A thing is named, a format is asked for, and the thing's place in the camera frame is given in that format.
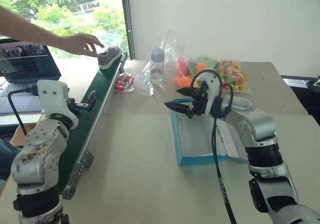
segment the finger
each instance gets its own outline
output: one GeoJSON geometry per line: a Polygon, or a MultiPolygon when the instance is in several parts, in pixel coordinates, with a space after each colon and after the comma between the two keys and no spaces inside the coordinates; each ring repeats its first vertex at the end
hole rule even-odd
{"type": "Polygon", "coordinates": [[[86,34],[89,38],[90,38],[90,40],[92,41],[92,43],[94,43],[94,44],[96,44],[96,45],[98,45],[98,46],[100,46],[100,47],[104,47],[105,45],[103,45],[99,40],[98,40],[98,38],[96,38],[94,35],[90,35],[90,34],[86,34]]]}
{"type": "Polygon", "coordinates": [[[90,46],[91,46],[92,51],[96,53],[97,50],[96,50],[95,44],[90,44],[90,46]]]}
{"type": "Polygon", "coordinates": [[[84,44],[84,47],[83,47],[85,50],[88,50],[88,51],[90,51],[90,49],[89,49],[89,46],[85,43],[84,44]]]}
{"type": "Polygon", "coordinates": [[[88,50],[88,49],[83,49],[82,55],[93,57],[93,58],[96,58],[98,56],[98,54],[96,52],[88,50]]]}

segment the shoe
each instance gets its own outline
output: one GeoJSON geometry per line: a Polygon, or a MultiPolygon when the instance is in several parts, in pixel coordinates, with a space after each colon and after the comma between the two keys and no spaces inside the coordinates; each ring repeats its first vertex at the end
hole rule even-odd
{"type": "Polygon", "coordinates": [[[98,65],[100,69],[109,69],[115,60],[121,56],[122,50],[118,46],[110,46],[103,53],[98,54],[98,65]]]}

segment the plastic bottle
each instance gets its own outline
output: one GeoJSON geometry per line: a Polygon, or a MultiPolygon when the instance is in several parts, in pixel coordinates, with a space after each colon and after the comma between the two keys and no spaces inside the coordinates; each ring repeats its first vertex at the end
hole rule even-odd
{"type": "Polygon", "coordinates": [[[150,79],[153,84],[162,82],[164,63],[165,52],[159,47],[153,48],[150,55],[150,79]]]}

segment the plastic bag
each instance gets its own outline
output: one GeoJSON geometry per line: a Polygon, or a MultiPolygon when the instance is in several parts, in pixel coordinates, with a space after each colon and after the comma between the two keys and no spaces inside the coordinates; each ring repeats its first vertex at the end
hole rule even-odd
{"type": "Polygon", "coordinates": [[[165,53],[163,73],[179,87],[189,87],[196,73],[211,68],[219,73],[223,84],[231,84],[235,92],[251,92],[239,61],[217,60],[207,55],[188,58],[184,54],[184,40],[173,30],[166,33],[160,47],[165,53]]]}
{"type": "Polygon", "coordinates": [[[154,94],[154,87],[150,80],[150,67],[146,65],[142,71],[137,73],[125,71],[123,75],[117,77],[114,89],[117,92],[133,92],[152,96],[154,94]]]}

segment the white wall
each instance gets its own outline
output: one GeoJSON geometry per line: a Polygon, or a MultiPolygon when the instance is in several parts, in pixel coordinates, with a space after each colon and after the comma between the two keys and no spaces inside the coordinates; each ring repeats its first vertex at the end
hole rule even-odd
{"type": "Polygon", "coordinates": [[[282,75],[320,75],[320,0],[130,0],[137,60],[168,29],[186,52],[272,62],[282,75]]]}

